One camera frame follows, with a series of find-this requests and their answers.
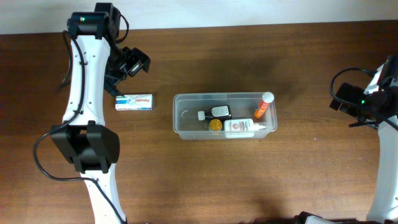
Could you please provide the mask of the orange tube white cap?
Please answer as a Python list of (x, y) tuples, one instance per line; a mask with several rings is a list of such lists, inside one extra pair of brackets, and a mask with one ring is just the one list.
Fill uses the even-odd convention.
[(255, 118), (262, 118), (270, 104), (274, 101), (274, 95), (271, 92), (265, 92), (262, 95), (262, 100), (259, 103), (257, 110), (254, 112)]

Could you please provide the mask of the clear white sanitizer bottle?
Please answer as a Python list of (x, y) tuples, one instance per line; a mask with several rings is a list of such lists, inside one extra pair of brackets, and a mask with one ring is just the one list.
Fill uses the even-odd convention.
[(251, 138), (256, 131), (266, 129), (266, 126), (255, 123), (251, 118), (245, 118), (226, 120), (223, 128), (226, 138)]

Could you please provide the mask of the white Panadol medicine box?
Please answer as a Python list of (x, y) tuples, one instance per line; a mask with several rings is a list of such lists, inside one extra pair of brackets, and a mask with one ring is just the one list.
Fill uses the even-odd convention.
[(151, 110), (152, 104), (152, 94), (123, 95), (116, 97), (115, 109), (117, 111)]

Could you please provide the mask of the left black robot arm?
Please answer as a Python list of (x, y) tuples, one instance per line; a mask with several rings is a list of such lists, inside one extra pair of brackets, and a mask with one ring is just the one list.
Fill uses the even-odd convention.
[(150, 58), (137, 48), (121, 48), (124, 16), (110, 2), (98, 2), (92, 12), (74, 12), (65, 34), (71, 39), (68, 105), (60, 126), (50, 137), (66, 161), (79, 173), (89, 192), (95, 223), (127, 223), (119, 202), (116, 163), (119, 136), (105, 125), (103, 94), (121, 96), (117, 84), (143, 70)]

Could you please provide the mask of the small gold-lidded jar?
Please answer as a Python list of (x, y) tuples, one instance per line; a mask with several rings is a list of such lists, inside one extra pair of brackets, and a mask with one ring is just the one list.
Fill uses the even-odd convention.
[(209, 123), (210, 131), (221, 131), (223, 129), (223, 123), (219, 119), (212, 119)]

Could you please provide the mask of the dark syrup bottle white cap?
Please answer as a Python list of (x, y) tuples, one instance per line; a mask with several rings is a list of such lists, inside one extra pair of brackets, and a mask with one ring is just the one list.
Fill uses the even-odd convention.
[(220, 121), (232, 119), (231, 108), (228, 105), (214, 106), (208, 110), (198, 112), (199, 121), (212, 119), (219, 119)]

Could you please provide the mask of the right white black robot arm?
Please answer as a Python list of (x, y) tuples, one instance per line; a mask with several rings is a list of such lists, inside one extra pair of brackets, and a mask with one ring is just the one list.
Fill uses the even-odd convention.
[[(335, 80), (348, 71), (364, 72), (372, 80), (365, 89), (343, 83), (335, 93)], [(397, 223), (397, 55), (390, 55), (377, 70), (347, 68), (330, 83), (330, 108), (356, 122), (349, 127), (377, 130), (380, 143), (377, 183), (371, 208), (363, 223)]]

